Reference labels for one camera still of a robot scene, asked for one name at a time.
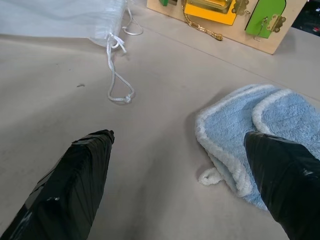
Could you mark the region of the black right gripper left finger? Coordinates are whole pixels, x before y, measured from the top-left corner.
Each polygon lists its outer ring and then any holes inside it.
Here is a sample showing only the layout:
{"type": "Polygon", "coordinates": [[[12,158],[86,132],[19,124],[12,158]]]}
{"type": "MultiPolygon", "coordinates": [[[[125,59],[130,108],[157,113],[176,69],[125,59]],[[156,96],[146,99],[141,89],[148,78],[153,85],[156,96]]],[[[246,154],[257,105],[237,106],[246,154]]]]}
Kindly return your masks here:
{"type": "Polygon", "coordinates": [[[86,240],[104,194],[112,130],[74,141],[32,190],[2,240],[86,240]]]}

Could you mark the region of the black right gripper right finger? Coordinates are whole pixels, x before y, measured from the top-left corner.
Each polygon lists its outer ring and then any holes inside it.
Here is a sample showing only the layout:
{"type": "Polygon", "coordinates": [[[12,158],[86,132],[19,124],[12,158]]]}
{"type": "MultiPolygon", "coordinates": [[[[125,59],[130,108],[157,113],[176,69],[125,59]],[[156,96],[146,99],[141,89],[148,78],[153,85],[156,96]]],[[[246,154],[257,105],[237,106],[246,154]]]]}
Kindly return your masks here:
{"type": "Polygon", "coordinates": [[[302,144],[261,132],[244,137],[260,196],[291,240],[320,238],[320,161],[302,144]]]}

